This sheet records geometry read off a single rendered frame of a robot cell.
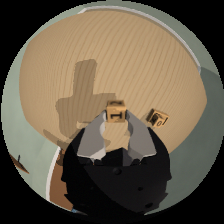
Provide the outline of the tan wooden cube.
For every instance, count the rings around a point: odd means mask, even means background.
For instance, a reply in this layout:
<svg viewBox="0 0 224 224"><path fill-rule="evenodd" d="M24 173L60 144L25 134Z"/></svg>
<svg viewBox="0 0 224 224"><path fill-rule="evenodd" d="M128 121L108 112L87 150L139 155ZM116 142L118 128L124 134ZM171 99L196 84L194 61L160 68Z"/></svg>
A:
<svg viewBox="0 0 224 224"><path fill-rule="evenodd" d="M160 128L162 126L162 124L164 123L164 121L165 120L162 117L162 115L160 115L158 113L154 113L153 117L150 120L152 126L157 127L157 128Z"/></svg>
<svg viewBox="0 0 224 224"><path fill-rule="evenodd" d="M108 100L106 105L108 123L124 123L126 105L124 100Z"/></svg>

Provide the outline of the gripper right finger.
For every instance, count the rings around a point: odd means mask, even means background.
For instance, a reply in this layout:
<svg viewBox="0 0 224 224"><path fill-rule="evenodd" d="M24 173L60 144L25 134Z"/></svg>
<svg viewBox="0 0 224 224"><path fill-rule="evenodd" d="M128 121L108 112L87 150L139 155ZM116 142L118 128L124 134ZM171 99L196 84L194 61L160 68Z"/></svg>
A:
<svg viewBox="0 0 224 224"><path fill-rule="evenodd" d="M132 161L136 158L140 164L153 165L161 169L167 181L172 179L170 157L166 146L156 133L126 109L125 120L131 137L128 143L128 155Z"/></svg>

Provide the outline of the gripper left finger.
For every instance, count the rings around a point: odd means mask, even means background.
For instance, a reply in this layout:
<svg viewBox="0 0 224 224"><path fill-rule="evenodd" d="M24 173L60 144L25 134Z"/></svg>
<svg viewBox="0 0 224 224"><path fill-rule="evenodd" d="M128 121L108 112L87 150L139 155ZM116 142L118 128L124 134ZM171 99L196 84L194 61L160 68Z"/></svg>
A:
<svg viewBox="0 0 224 224"><path fill-rule="evenodd" d="M103 138L107 111L104 110L93 121L76 135L67 147L63 158L63 173L61 181L66 183L68 175L76 168L93 165L95 159L106 154Z"/></svg>

